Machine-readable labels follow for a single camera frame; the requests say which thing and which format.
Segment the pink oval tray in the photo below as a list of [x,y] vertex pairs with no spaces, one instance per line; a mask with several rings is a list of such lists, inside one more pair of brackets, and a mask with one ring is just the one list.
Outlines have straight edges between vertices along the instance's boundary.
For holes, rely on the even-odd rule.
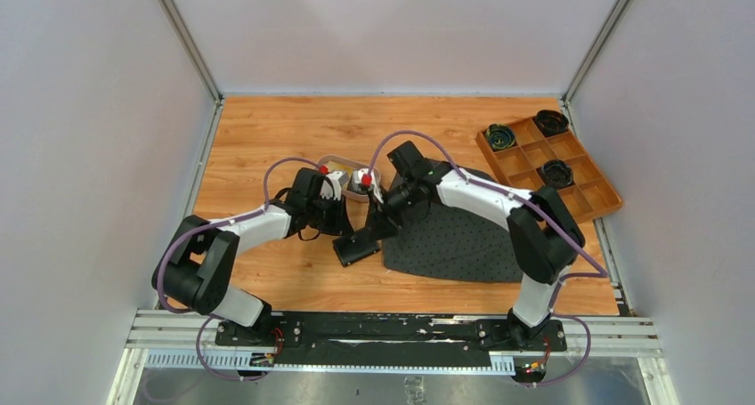
[[369,168],[367,163],[327,154],[322,156],[317,164],[325,166],[329,173],[337,173],[338,183],[344,198],[360,203],[369,201],[368,193],[359,188],[361,174],[364,174]]

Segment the black leather card holder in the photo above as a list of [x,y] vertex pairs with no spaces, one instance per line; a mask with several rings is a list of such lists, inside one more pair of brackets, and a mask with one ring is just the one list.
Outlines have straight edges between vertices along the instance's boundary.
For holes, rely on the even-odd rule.
[[380,250],[380,245],[369,235],[354,233],[350,236],[334,239],[333,248],[340,264],[343,267],[348,267],[376,254]]

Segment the gold credit card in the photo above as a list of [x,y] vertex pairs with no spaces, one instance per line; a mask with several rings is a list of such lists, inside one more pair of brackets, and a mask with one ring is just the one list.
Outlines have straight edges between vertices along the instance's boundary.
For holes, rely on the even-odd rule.
[[330,172],[341,171],[348,176],[351,176],[353,173],[352,166],[346,165],[344,163],[340,163],[336,160],[328,161],[326,163],[326,167],[329,169]]

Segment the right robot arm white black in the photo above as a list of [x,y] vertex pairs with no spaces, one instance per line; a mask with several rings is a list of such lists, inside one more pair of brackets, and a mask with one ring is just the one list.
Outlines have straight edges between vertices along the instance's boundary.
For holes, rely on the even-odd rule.
[[533,348],[544,337],[563,277],[584,247],[584,236],[558,192],[485,180],[450,160],[424,157],[411,141],[388,158],[402,179],[393,190],[381,187],[369,167],[352,174],[352,184],[369,197],[361,233],[373,242],[392,237],[401,228],[404,212],[423,202],[464,210],[503,228],[523,273],[503,336],[520,349]]

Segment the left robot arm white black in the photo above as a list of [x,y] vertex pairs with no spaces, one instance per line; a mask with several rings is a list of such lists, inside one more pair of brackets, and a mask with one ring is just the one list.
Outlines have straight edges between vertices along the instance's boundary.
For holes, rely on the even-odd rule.
[[250,212],[217,220],[184,218],[153,273],[153,288],[181,311],[231,321],[249,344],[265,344],[272,336],[272,307],[231,285],[235,261],[267,242],[301,239],[307,229],[316,237],[352,232],[343,196],[347,180],[342,170],[302,168],[291,186]]

